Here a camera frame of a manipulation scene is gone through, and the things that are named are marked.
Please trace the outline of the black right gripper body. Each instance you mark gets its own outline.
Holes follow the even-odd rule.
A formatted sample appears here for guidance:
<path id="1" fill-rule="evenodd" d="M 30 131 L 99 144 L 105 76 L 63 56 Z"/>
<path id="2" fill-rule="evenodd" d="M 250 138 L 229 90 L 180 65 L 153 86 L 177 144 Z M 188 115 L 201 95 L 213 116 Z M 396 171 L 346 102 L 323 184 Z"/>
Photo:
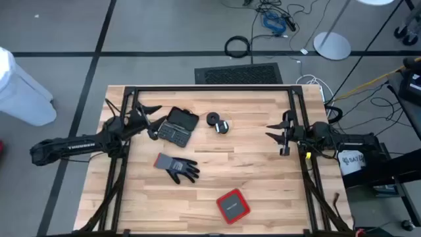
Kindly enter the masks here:
<path id="1" fill-rule="evenodd" d="M 289 155 L 290 147 L 289 142 L 296 142 L 297 144 L 310 146 L 310 140 L 305 136 L 306 132 L 303 126 L 292 125 L 293 121 L 297 118 L 292 110 L 288 110 L 283 114 L 282 121 L 289 121 L 289 129 L 284 129 L 287 138 L 287 145 L 282 145 L 280 155 Z"/>

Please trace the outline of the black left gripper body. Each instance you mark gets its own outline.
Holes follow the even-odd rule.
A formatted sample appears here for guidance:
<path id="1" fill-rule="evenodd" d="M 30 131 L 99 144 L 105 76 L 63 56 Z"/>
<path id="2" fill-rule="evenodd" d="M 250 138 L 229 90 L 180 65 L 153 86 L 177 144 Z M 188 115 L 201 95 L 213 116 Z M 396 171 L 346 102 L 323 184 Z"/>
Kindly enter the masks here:
<path id="1" fill-rule="evenodd" d="M 127 124 L 124 125 L 125 140 L 139 134 L 143 130 L 147 130 L 147 134 L 152 140 L 158 139 L 157 131 L 149 130 L 151 121 L 147 118 L 148 115 L 141 114 L 141 106 L 142 104 L 136 101 L 134 108 L 129 112 Z"/>

